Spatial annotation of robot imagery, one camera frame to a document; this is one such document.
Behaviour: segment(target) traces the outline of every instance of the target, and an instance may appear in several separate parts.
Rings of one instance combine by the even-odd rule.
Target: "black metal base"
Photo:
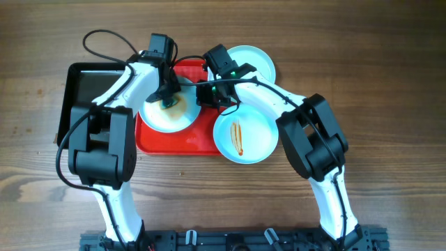
[[[384,228],[361,226],[362,238],[350,251],[388,251],[389,242]],[[293,231],[276,231],[279,246],[283,251],[331,251],[334,245],[320,228],[296,229]],[[196,245],[189,241],[186,245],[186,233],[175,231],[146,231],[152,241],[147,250],[152,251],[275,251],[263,234],[263,231],[197,231]],[[79,251],[105,251],[104,232],[82,234]],[[121,250],[119,243],[115,250]]]

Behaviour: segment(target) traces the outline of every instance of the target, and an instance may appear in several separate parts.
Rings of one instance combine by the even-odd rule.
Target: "wood grain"
[[[81,44],[99,28],[141,50],[151,33],[169,34],[179,56],[218,43],[265,50],[279,85],[329,100],[350,143],[346,186],[358,220],[387,227],[392,250],[446,250],[444,1],[4,2],[0,250],[76,250],[81,233],[105,227],[93,195],[57,179],[53,144],[67,69],[101,61]],[[130,55],[107,35],[88,43]],[[138,154],[132,182],[147,229],[318,224],[313,192],[281,146],[255,165]]]

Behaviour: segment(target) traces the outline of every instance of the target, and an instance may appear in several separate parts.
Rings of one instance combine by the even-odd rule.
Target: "white plate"
[[[223,114],[235,109],[236,106],[232,106]],[[218,116],[213,135],[220,153],[240,164],[253,164],[266,159],[279,140],[275,121],[246,104],[240,104],[238,111],[228,116]]]
[[[251,45],[239,45],[229,49],[228,53],[239,66],[248,63],[257,68],[269,82],[276,82],[276,68],[274,67],[274,63],[263,50]]]
[[[180,83],[192,83],[184,77],[178,77]],[[195,86],[182,86],[174,95],[178,103],[168,109],[161,109],[161,100],[153,103],[144,102],[139,109],[144,123],[158,132],[178,132],[190,126],[198,117],[201,106],[196,104]]]

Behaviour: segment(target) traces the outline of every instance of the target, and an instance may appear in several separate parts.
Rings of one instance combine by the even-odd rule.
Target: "food residue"
[[[177,121],[184,115],[184,113],[186,113],[187,103],[183,99],[183,97],[178,94],[175,94],[174,98],[178,102],[174,106],[169,107],[169,108],[163,108],[161,100],[158,102],[159,102],[159,106],[160,106],[160,112],[163,112],[164,114],[166,114],[170,120]]]
[[[240,127],[240,121],[232,122],[231,141],[232,145],[236,148],[238,155],[242,156],[243,144],[242,144],[242,128]]]

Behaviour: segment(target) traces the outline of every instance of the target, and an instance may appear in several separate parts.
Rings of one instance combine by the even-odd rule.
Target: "wire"
[[[223,114],[223,112],[222,112],[220,115],[222,115],[222,116],[228,116],[228,115],[231,115],[231,114],[233,114],[234,112],[237,112],[239,107],[240,107],[240,102],[237,104],[237,108],[236,108],[235,110],[233,110],[232,112],[228,112],[228,113],[225,113],[225,114]]]
[[[111,61],[115,61],[115,62],[117,62],[117,63],[121,63],[121,64],[123,64],[124,66],[127,66],[129,69],[130,69],[130,76],[128,77],[128,79],[124,82],[124,84],[122,85],[122,86],[120,86],[119,88],[118,88],[118,90],[116,90],[113,94],[111,94],[110,95],[110,97],[108,97],[108,99],[106,99],[106,101],[104,101],[104,102],[102,102],[101,104],[99,104],[99,105],[97,105],[97,106],[95,106],[95,107],[92,107],[87,113],[85,113],[84,115],[82,115],[71,127],[70,127],[70,129],[67,131],[67,133],[65,134],[65,136],[63,137],[63,139],[62,139],[62,141],[61,141],[61,144],[60,144],[60,146],[59,146],[59,149],[57,150],[57,154],[56,154],[56,172],[57,172],[57,175],[59,176],[59,178],[66,184],[66,185],[68,185],[69,187],[71,187],[71,188],[75,188],[75,189],[79,189],[79,190],[87,190],[87,191],[91,191],[91,192],[97,192],[98,194],[100,194],[101,196],[102,196],[102,199],[104,200],[104,203],[105,203],[105,206],[106,206],[106,208],[107,208],[107,213],[108,213],[108,215],[109,215],[109,217],[110,217],[110,222],[111,222],[111,224],[112,224],[112,226],[113,226],[113,229],[114,229],[114,232],[115,232],[115,234],[116,234],[116,237],[118,238],[118,241],[119,241],[119,243],[122,245],[122,247],[123,247],[123,249],[124,250],[127,250],[127,246],[125,245],[125,243],[124,243],[124,241],[123,241],[123,239],[122,239],[122,237],[121,237],[121,234],[120,234],[120,232],[119,232],[119,230],[118,230],[118,225],[116,224],[116,221],[115,221],[115,218],[114,218],[114,215],[113,215],[113,212],[112,212],[112,206],[110,205],[110,201],[108,200],[108,195],[105,193],[105,192],[103,192],[103,191],[101,191],[101,190],[99,190],[99,189],[97,189],[97,188],[91,188],[91,187],[88,187],[88,186],[83,186],[83,185],[75,185],[75,184],[73,184],[73,183],[71,183],[70,181],[68,181],[64,176],[63,176],[63,174],[62,174],[62,171],[61,171],[61,156],[62,156],[62,150],[63,150],[63,148],[65,147],[65,145],[67,144],[67,142],[68,142],[68,140],[70,139],[70,136],[71,136],[71,134],[76,130],[76,128],[86,119],[86,118],[88,118],[90,115],[92,115],[92,114],[94,114],[95,112],[97,112],[97,111],[99,111],[100,110],[100,108],[102,108],[102,107],[104,107],[107,103],[109,103],[110,101],[112,101],[113,99],[115,99],[115,97],[132,81],[132,79],[133,79],[133,77],[135,76],[135,70],[134,70],[134,68],[129,64],[129,63],[127,63],[127,62],[125,62],[125,61],[122,61],[122,60],[120,60],[120,59],[115,59],[115,58],[113,58],[113,57],[110,57],[110,56],[105,56],[105,55],[103,55],[103,54],[99,54],[99,53],[97,53],[97,52],[94,52],[94,51],[92,51],[92,50],[90,50],[87,46],[86,46],[86,44],[85,44],[85,42],[86,42],[86,39],[90,36],[90,35],[92,35],[92,34],[94,34],[94,33],[110,33],[110,34],[113,34],[113,35],[115,35],[115,36],[117,36],[117,37],[119,37],[120,39],[122,39],[124,42],[126,42],[129,46],[130,46],[130,48],[132,48],[132,50],[133,50],[133,52],[136,54],[136,55],[138,55],[138,52],[136,51],[136,49],[133,47],[133,45],[127,40],[127,39],[125,39],[123,36],[121,36],[121,35],[119,35],[118,33],[116,33],[116,32],[114,32],[114,31],[109,31],[109,30],[105,30],[105,29],[98,29],[98,30],[94,30],[94,31],[90,31],[90,32],[88,32],[85,36],[84,36],[84,39],[82,40],[82,45],[84,46],[84,49],[87,51],[87,52],[90,52],[90,53],[92,53],[93,55],[96,55],[96,56],[99,56],[99,57],[101,57],[101,58],[103,58],[103,59],[109,59],[109,60],[111,60]]]
[[[345,209],[344,200],[342,199],[341,190],[340,190],[339,184],[337,182],[337,177],[342,174],[342,165],[339,162],[339,160],[337,159],[335,153],[333,153],[333,150],[331,149],[331,147],[324,140],[321,132],[319,132],[319,129],[316,127],[316,125],[314,125],[313,121],[308,117],[308,115],[306,113],[302,112],[301,108],[296,103],[294,103],[290,98],[288,98],[287,96],[285,96],[284,94],[282,94],[280,91],[276,90],[274,87],[270,86],[269,84],[265,84],[263,82],[258,81],[257,77],[253,77],[251,79],[217,79],[217,80],[213,80],[213,81],[200,82],[200,83],[197,83],[197,84],[181,84],[181,85],[184,85],[184,86],[196,86],[196,85],[203,85],[203,84],[223,83],[223,82],[233,82],[234,84],[251,83],[251,84],[258,84],[258,85],[261,85],[263,87],[266,87],[267,89],[269,89],[273,93],[277,94],[280,98],[285,100],[285,102],[288,102],[291,105],[293,105],[295,107],[295,109],[307,121],[307,123],[313,128],[313,130],[316,133],[317,137],[322,141],[324,147],[327,149],[327,151],[330,154],[331,158],[333,159],[334,163],[339,168],[339,171],[336,174],[334,174],[332,182],[333,182],[334,186],[336,187],[337,196],[338,196],[339,202],[341,204],[342,217],[344,219],[344,222],[343,222],[343,224],[344,224],[343,234],[342,234],[341,243],[340,243],[340,249],[344,250],[345,249],[346,228],[347,228],[347,213],[346,213],[346,209]]]
[[[172,59],[171,68],[173,68],[173,65],[175,64],[176,56],[178,56],[178,45],[175,42],[174,42],[174,46],[175,46],[175,56]]]
[[[174,43],[174,45],[176,48],[176,52],[178,52],[178,46],[176,45],[176,43]],[[192,55],[192,56],[184,56],[184,57],[180,58],[179,60],[175,61],[176,55],[177,55],[177,53],[175,53],[174,60],[172,61],[172,64],[170,66],[169,77],[171,80],[172,80],[172,77],[174,76],[174,67],[176,66],[176,64],[178,64],[181,61],[186,60],[186,59],[202,59],[202,60],[204,60],[204,58],[202,56]]]

